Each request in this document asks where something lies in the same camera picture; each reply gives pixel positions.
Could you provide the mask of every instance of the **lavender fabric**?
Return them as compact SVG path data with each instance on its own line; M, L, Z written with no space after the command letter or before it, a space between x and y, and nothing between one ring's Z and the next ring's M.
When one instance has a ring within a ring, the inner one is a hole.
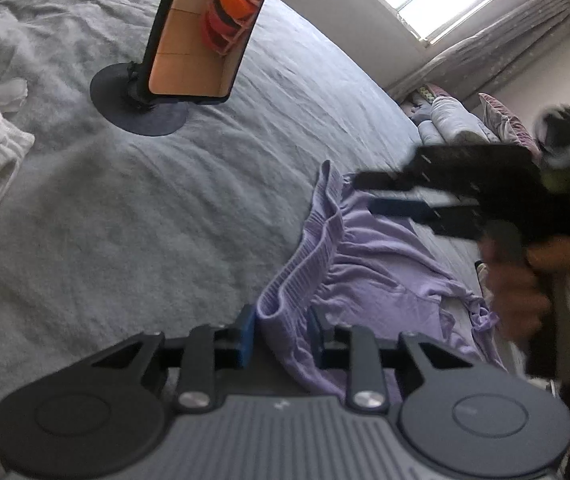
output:
M502 367L492 340L496 315L439 266L409 221L372 216L370 196L354 191L331 162L321 165L299 248L257 302L261 330L279 361L312 393L343 397L345 373L318 370L310 353L305 314L318 305L333 323L365 325L385 338L422 332ZM443 298L467 308L476 348L455 330ZM391 400L401 400L393 373L386 374Z

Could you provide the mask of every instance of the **bed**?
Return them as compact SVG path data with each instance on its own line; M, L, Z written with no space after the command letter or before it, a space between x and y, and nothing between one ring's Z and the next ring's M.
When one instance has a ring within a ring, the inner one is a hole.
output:
M28 81L12 121L36 137L0 205L0 399L134 333L229 322L296 248L322 161L398 166L419 142L279 0L266 1L225 104L193 105L162 138L112 126L89 83L140 59L158 1L0 0L0 82ZM478 289L472 244L417 230ZM279 379L270 359L257 357Z

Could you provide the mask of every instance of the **mirror stand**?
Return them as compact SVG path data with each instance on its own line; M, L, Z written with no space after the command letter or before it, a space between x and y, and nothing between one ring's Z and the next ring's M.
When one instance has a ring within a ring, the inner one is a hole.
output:
M183 127L185 102L150 104L136 91L137 65L117 63L100 70L90 85L92 103L110 123L133 134L160 137Z

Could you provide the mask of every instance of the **curtain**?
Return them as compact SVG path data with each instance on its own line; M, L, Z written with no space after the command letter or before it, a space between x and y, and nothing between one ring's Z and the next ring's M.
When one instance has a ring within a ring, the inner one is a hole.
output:
M385 91L400 102L422 84L434 83L472 110L479 92L492 94L568 35L569 0L530 0Z

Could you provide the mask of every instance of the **person's hand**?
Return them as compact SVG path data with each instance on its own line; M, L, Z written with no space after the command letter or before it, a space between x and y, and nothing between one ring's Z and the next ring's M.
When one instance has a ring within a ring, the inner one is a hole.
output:
M535 272L570 276L570 238L557 237L527 250L530 267L501 261L500 248L488 238L480 243L488 264L486 285L494 294L492 310L500 318L499 332L515 342L524 342L540 328L540 318L550 309L550 300L540 291Z

